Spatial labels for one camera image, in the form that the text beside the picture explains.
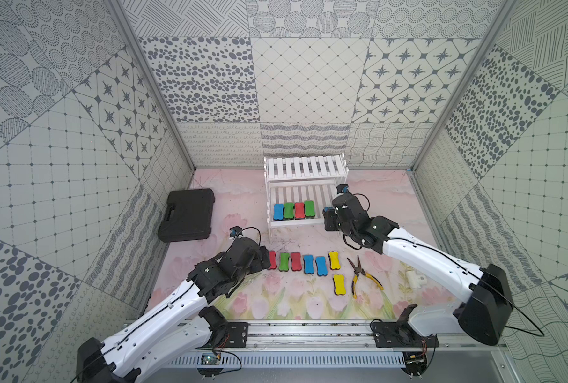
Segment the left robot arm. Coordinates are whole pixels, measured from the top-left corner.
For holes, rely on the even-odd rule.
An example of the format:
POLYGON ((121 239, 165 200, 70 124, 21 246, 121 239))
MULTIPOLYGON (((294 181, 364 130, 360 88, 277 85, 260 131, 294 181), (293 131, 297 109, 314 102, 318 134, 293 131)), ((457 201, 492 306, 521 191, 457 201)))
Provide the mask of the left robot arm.
POLYGON ((118 333, 90 338, 77 352, 75 382, 143 382, 188 351, 223 347, 229 323, 213 306, 245 277, 268 269, 269 252, 253 239, 235 238, 224 252, 195 265, 166 299, 118 333))

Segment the green eraser top shelf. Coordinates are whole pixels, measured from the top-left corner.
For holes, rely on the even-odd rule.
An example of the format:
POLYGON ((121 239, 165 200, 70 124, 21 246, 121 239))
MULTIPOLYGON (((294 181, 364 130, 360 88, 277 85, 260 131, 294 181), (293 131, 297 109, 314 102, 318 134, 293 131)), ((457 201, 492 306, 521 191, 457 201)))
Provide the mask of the green eraser top shelf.
POLYGON ((278 270, 281 272, 290 270, 290 253, 282 252, 280 254, 278 270))

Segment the red eraser top shelf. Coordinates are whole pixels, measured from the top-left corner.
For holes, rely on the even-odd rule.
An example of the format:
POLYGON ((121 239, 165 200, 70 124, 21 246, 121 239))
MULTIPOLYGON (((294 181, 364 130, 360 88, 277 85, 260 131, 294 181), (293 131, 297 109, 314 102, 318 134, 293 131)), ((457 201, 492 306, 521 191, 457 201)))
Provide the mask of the red eraser top shelf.
POLYGON ((276 270, 277 269, 277 255, 274 251, 269 251, 269 270, 276 270))
POLYGON ((290 269, 292 271, 301 271, 302 270, 302 262, 301 262, 301 253, 300 252, 292 252, 290 254, 290 269))

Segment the red eraser shelf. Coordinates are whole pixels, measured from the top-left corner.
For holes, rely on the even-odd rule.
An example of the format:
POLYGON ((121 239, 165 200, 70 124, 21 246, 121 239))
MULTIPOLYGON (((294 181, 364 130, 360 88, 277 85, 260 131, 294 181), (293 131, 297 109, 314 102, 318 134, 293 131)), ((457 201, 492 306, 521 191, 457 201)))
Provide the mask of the red eraser shelf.
POLYGON ((269 251, 269 270, 276 270, 277 269, 277 255, 274 251, 269 251))
POLYGON ((295 220, 304 220, 306 218, 306 210, 304 203, 294 204, 294 218, 295 220))
POLYGON ((301 271, 302 270, 302 262, 301 262, 301 253, 300 252, 292 252, 290 254, 290 269, 292 271, 301 271))

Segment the yellow eraser top shelf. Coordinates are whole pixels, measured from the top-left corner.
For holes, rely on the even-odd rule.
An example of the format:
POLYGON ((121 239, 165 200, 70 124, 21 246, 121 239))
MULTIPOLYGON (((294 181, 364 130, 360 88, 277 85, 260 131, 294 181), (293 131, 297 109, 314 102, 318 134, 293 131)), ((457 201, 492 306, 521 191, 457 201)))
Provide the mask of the yellow eraser top shelf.
POLYGON ((338 252, 329 252, 328 253, 329 259, 329 267, 331 271, 338 271, 341 269, 341 264, 339 260, 339 253, 338 252))

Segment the green eraser shelf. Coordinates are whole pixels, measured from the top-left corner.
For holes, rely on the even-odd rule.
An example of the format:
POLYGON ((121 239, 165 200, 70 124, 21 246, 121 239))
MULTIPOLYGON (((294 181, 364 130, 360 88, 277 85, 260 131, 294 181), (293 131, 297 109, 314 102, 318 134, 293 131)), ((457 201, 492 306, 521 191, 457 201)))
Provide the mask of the green eraser shelf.
POLYGON ((278 270, 281 272, 290 270, 290 253, 282 252, 280 254, 278 270))
POLYGON ((284 220, 295 219, 295 203, 285 203, 283 211, 284 220))
POLYGON ((313 219, 316 217, 315 203, 313 200, 307 200, 304 202, 304 211, 306 219, 313 219))

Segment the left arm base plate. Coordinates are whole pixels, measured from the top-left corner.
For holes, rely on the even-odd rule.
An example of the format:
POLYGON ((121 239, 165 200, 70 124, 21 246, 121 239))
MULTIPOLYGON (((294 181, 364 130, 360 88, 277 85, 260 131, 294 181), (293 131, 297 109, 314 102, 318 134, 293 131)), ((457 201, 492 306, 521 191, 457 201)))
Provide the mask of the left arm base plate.
POLYGON ((207 349, 246 348, 249 332, 248 322, 228 322, 216 330, 203 346, 207 349))

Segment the blue eraser top shelf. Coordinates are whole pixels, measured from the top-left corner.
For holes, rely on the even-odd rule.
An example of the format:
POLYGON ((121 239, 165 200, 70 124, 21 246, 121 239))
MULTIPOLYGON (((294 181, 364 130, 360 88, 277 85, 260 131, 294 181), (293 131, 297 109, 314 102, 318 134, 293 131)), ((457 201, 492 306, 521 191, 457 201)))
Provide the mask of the blue eraser top shelf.
POLYGON ((316 262, 316 273, 318 276, 327 276, 328 275, 328 267, 326 263, 326 258, 324 256, 318 256, 315 258, 316 262))
POLYGON ((303 255, 303 271, 305 274, 314 274, 314 257, 312 255, 303 255))

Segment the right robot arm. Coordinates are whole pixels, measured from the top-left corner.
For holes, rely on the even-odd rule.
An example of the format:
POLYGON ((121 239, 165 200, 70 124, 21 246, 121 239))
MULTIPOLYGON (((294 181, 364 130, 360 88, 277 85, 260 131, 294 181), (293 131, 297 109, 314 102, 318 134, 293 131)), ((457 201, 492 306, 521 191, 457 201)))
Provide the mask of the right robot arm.
POLYGON ((347 188, 324 208, 323 216, 325 230, 341 233, 347 246, 398 259, 454 296, 453 303, 439 306, 407 306, 391 327, 404 344, 439 334, 466 334, 487 346, 499 343, 517 309, 502 268, 468 263, 426 244, 393 220, 370 216, 347 188))

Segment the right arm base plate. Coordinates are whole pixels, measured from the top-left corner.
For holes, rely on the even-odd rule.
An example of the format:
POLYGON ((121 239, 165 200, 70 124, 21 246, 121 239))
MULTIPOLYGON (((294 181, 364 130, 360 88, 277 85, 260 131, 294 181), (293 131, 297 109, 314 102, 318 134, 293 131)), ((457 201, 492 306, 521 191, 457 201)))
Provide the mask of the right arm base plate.
POLYGON ((439 340, 436 335, 422 337, 407 323, 384 322, 374 319, 369 328, 377 348, 436 348, 439 340))

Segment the blue eraser shelf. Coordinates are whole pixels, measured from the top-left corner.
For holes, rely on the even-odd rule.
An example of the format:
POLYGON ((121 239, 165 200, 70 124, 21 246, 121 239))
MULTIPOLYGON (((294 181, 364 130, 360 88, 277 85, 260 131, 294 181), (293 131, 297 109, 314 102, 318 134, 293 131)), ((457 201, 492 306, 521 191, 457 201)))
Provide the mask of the blue eraser shelf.
POLYGON ((312 255, 303 255, 303 271, 305 274, 314 274, 314 257, 312 255))
POLYGON ((318 276, 327 276, 328 275, 328 267, 326 263, 326 258, 324 256, 318 256, 315 258, 316 262, 316 273, 318 276))
POLYGON ((273 221, 282 221, 285 219, 285 205, 284 204, 274 204, 274 215, 273 221))

